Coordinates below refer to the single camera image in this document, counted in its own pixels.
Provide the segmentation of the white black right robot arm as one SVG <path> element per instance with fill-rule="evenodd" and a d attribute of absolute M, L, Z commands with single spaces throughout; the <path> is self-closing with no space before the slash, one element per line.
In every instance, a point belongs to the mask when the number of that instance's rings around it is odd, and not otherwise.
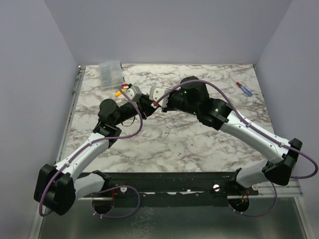
<path fill-rule="evenodd" d="M 266 181 L 288 184 L 302 146 L 300 140 L 276 136 L 245 118 L 227 99 L 211 98 L 206 84 L 195 76 L 183 79 L 157 103 L 163 111 L 196 115 L 203 125 L 236 137 L 265 157 L 260 163 L 236 170 L 229 182 L 233 194 L 240 195 L 252 185 Z"/>

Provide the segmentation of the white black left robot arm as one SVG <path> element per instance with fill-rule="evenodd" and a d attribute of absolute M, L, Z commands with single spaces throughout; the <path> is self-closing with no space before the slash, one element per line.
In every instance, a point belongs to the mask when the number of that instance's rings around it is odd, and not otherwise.
<path fill-rule="evenodd" d="M 99 107 L 98 123 L 89 138 L 66 159 L 53 166 L 46 164 L 40 169 L 34 192 L 34 199 L 39 202 L 40 216 L 47 215 L 43 212 L 44 207 L 64 215 L 81 197 L 92 193 L 106 196 L 110 191 L 109 176 L 100 171 L 83 178 L 80 174 L 97 156 L 122 138 L 119 124 L 134 116 L 144 120 L 157 108 L 158 104 L 145 95 L 136 103 L 129 101 L 120 107 L 112 99 L 103 100 Z"/>

